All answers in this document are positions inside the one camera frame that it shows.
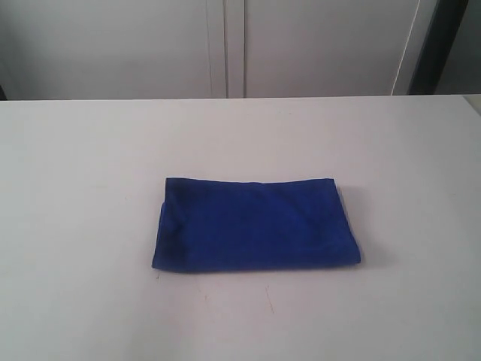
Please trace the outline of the dark vertical post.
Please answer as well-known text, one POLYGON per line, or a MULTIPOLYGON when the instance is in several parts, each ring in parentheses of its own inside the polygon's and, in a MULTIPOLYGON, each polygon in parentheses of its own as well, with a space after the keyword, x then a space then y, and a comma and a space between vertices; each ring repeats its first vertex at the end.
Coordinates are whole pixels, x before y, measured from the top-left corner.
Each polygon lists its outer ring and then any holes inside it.
POLYGON ((468 4, 468 0, 437 1, 408 95, 435 93, 468 4))

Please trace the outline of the blue towel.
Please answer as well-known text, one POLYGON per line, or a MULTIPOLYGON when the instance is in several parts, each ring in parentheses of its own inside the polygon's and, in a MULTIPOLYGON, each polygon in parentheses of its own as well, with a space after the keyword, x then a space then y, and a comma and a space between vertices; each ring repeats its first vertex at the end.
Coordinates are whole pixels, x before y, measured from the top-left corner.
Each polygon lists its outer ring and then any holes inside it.
POLYGON ((361 260, 331 178, 165 181, 154 269, 188 274, 291 271, 346 267, 361 260))

